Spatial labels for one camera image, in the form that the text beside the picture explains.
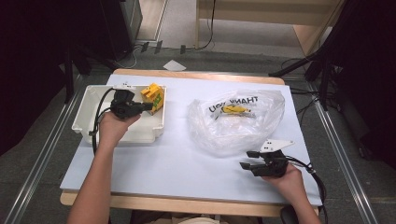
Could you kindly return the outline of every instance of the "white plastic tray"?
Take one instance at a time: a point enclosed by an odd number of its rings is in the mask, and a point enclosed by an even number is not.
[[[81,133],[83,139],[92,143],[92,137],[89,132],[93,130],[94,117],[96,109],[105,94],[105,92],[113,86],[91,85],[88,86],[84,92],[81,104],[79,106],[76,118],[73,122],[72,130],[76,133]],[[129,91],[134,93],[134,101],[142,102],[140,92],[147,86],[132,86]],[[166,99],[166,87],[163,88],[164,98]],[[114,98],[114,92],[111,91],[106,96],[100,111],[110,107],[111,101]],[[147,111],[142,113],[142,117],[129,127],[128,132],[122,137],[120,142],[123,143],[152,143],[155,139],[163,133],[164,110],[166,100],[164,99],[163,107],[154,115],[150,115]]]

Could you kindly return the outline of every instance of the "transparent plastic bag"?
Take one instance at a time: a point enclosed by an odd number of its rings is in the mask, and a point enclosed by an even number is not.
[[[283,118],[280,91],[238,90],[189,105],[193,141],[215,156],[259,149]]]

